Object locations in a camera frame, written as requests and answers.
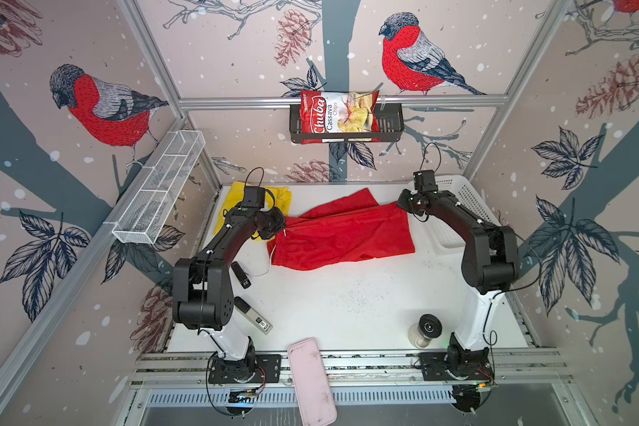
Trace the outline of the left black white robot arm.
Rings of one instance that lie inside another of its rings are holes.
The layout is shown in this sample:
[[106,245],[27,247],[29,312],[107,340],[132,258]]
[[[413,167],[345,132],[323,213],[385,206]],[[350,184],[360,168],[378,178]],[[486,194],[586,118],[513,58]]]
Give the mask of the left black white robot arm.
[[269,240],[284,227],[285,217],[276,207],[263,211],[238,205],[227,212],[223,226],[204,250],[179,259],[174,267],[173,320],[208,337],[215,344],[211,363],[218,363],[235,381],[253,378],[257,362],[251,338],[232,321],[231,264],[254,234]]

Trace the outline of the white plastic basket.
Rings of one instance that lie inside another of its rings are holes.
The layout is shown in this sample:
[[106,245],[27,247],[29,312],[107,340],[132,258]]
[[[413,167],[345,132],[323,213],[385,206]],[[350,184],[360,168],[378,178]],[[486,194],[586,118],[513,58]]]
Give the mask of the white plastic basket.
[[505,235],[501,226],[486,221],[464,205],[450,191],[438,189],[434,192],[430,217],[444,222],[464,241],[465,246],[499,252],[504,247]]

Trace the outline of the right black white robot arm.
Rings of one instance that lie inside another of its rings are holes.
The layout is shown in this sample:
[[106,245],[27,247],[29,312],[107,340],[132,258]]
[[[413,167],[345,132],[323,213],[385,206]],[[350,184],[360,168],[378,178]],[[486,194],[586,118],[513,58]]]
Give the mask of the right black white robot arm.
[[403,190],[398,206],[417,217],[433,216],[464,241],[461,275],[469,286],[459,326],[447,346],[450,376],[488,378],[488,357],[495,342],[487,334],[497,300],[518,279],[518,246],[508,226],[488,222],[468,209],[449,191]]

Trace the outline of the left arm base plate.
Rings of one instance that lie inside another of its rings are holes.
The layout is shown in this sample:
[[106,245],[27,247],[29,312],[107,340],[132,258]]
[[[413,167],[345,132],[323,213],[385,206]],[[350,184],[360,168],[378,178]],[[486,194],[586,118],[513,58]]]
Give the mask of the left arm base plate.
[[282,357],[278,354],[257,354],[254,361],[214,358],[208,368],[209,384],[278,383]]

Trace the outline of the red shorts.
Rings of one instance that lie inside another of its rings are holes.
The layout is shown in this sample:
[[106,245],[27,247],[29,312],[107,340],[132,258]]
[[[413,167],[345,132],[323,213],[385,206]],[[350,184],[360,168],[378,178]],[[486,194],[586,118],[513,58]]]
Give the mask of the red shorts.
[[274,266],[312,271],[332,264],[415,253],[408,214],[379,204],[369,189],[287,217],[267,251]]

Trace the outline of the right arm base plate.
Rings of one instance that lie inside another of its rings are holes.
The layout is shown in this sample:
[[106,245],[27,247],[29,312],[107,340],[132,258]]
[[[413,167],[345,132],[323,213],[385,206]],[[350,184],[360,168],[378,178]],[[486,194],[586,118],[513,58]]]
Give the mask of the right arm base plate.
[[495,378],[489,360],[489,351],[468,353],[420,353],[419,367],[426,382],[476,381],[487,382]]

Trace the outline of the yellow shorts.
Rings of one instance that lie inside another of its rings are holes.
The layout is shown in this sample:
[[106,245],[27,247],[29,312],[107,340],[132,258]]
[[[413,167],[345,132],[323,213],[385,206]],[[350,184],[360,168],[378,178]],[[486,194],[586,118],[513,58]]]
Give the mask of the yellow shorts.
[[[243,196],[244,183],[234,182],[225,197],[224,204],[218,215],[218,222],[212,233],[213,235],[216,235],[225,225],[226,213],[230,211],[230,209],[233,209],[238,203],[240,203],[243,200]],[[291,193],[290,189],[287,186],[266,186],[266,208],[277,207],[284,216],[287,216],[287,214],[289,214],[292,201],[293,193]]]

